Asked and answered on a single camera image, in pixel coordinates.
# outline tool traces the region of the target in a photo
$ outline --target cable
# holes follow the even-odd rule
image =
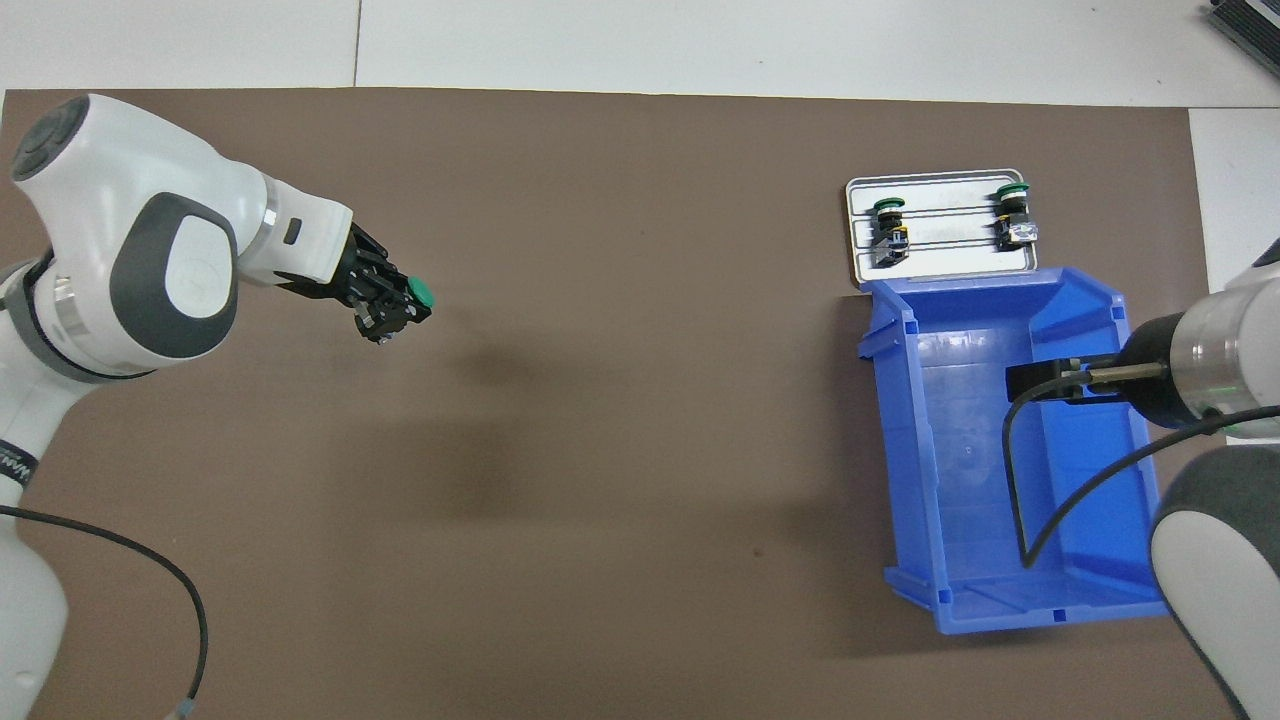
[[[1230,415],[1206,416],[1202,420],[1187,425],[1180,430],[1169,433],[1167,436],[1155,442],[1147,443],[1139,447],[1138,450],[1130,452],[1129,455],[1125,455],[1120,460],[1116,460],[1115,462],[1107,465],[1106,468],[1100,470],[1096,475],[1085,480],[1083,486],[1080,486],[1075,492],[1073,492],[1071,496],[1068,497],[1066,501],[1062,502],[1062,505],[1060,505],[1057,510],[1053,511],[1053,515],[1051,515],[1048,521],[1044,523],[1044,529],[1039,532],[1039,536],[1036,537],[1036,542],[1032,543],[1030,551],[1023,555],[1023,568],[1030,568],[1032,565],[1036,564],[1036,560],[1039,557],[1041,551],[1044,550],[1044,544],[1048,543],[1048,537],[1053,534],[1053,530],[1057,529],[1057,525],[1062,523],[1062,519],[1066,518],[1066,514],[1070,512],[1073,509],[1075,509],[1075,506],[1079,505],[1080,501],[1084,500],[1091,492],[1097,489],[1098,486],[1111,479],[1111,477],[1119,473],[1120,470],[1124,470],[1129,465],[1133,465],[1139,460],[1149,457],[1160,452],[1161,450],[1165,450],[1166,447],[1172,447],[1183,442],[1184,439],[1189,439],[1199,434],[1213,434],[1217,430],[1226,428],[1229,425],[1238,425],[1240,423],[1249,423],[1253,420],[1263,420],[1266,418],[1280,418],[1280,405],[1267,405],[1263,407],[1254,407],[1253,410],[1242,410],[1240,413],[1231,413]],[[1007,475],[1012,478],[1012,468],[1010,465],[1006,465],[1006,470]],[[1021,548],[1024,542],[1023,529],[1021,529],[1021,521],[1018,520],[1018,523],[1019,523],[1018,541],[1019,541],[1019,548]]]
[[[1009,413],[1005,414],[1005,424],[1000,432],[1000,445],[1005,455],[1005,482],[1009,483],[1009,503],[1014,509],[1014,528],[1018,530],[1018,557],[1023,560],[1023,566],[1025,568],[1030,568],[1030,565],[1027,565],[1027,532],[1023,529],[1023,507],[1018,502],[1018,483],[1014,480],[1014,418],[1018,416],[1023,406],[1037,397],[1073,386],[1085,384],[1091,377],[1088,370],[1080,370],[1044,380],[1014,398],[1014,404],[1009,406]]]
[[[90,525],[88,523],[81,523],[79,520],[70,520],[68,518],[59,518],[58,515],[49,515],[45,512],[37,512],[35,510],[24,510],[22,507],[13,507],[12,505],[0,505],[0,515],[9,515],[12,518],[20,518],[23,520],[32,520],[35,523],[45,523],[49,525],[58,525],[59,528],[67,528],[72,530],[79,530],[82,533],[91,534],[93,537],[102,538],[105,541],[114,542],[115,544],[127,547],[134,552],[147,556],[154,560],[165,570],[169,570],[182,587],[187,588],[187,594],[191,596],[191,603],[196,609],[196,623],[200,625],[200,656],[196,660],[196,674],[191,679],[191,689],[187,691],[187,700],[179,705],[179,710],[186,708],[182,714],[183,717],[191,714],[195,706],[196,693],[200,692],[200,683],[205,676],[205,659],[209,656],[209,623],[205,619],[205,603],[200,600],[200,592],[196,589],[196,583],[191,582],[191,578],[173,564],[172,560],[160,555],[159,552],[151,550],[150,547],[132,541],[122,534],[113,533],[105,528],[99,528],[97,525]]]

